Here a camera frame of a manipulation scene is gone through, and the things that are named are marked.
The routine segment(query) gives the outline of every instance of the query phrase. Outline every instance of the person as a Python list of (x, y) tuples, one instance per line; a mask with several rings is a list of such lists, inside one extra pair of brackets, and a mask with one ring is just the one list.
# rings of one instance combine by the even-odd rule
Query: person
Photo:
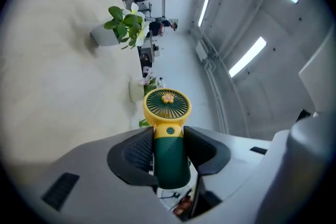
[(162, 36), (163, 35), (163, 27), (171, 27), (176, 31), (177, 29), (177, 24), (173, 23), (171, 24), (170, 21), (164, 20), (161, 23), (160, 22), (151, 22), (149, 24), (149, 30), (152, 31), (152, 36), (156, 37), (158, 35)]

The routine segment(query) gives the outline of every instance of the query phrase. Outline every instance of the yellow fan head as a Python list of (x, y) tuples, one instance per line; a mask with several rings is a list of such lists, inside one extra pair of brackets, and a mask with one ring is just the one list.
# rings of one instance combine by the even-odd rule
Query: yellow fan head
[(143, 113), (149, 124), (169, 123), (182, 126), (191, 112), (189, 99), (181, 92), (169, 88), (150, 91), (143, 99)]

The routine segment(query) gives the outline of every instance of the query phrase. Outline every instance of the white flower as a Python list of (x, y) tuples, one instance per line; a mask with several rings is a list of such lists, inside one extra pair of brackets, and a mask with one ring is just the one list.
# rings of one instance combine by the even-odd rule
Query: white flower
[(149, 22), (143, 21), (141, 24), (141, 30), (139, 31), (138, 37), (136, 38), (136, 42), (135, 42), (136, 46), (138, 47), (142, 46), (148, 32), (149, 32)]
[(122, 13), (124, 13), (125, 15), (129, 15), (129, 14), (137, 15), (137, 16), (140, 16), (144, 20), (145, 15), (142, 12), (138, 12), (138, 10), (139, 10), (139, 6), (133, 2), (131, 6), (131, 10), (123, 9)]

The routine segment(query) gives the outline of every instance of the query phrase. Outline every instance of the plant pot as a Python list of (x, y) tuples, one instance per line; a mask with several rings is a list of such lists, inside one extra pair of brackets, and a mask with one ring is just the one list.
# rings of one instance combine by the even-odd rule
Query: plant pot
[(137, 103), (143, 100), (144, 98), (143, 86), (139, 85), (138, 81), (131, 80), (129, 88), (130, 88), (130, 98), (133, 103)]
[(105, 29), (104, 24), (97, 26), (90, 34), (98, 46), (108, 47), (119, 45), (114, 31), (112, 29)]

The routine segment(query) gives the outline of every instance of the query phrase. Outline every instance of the desk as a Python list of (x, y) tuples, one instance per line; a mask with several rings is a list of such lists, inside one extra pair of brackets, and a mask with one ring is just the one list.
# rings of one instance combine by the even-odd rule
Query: desk
[(98, 47), (90, 31), (122, 0), (11, 0), (0, 25), (5, 160), (26, 182), (74, 147), (131, 129), (138, 51)]

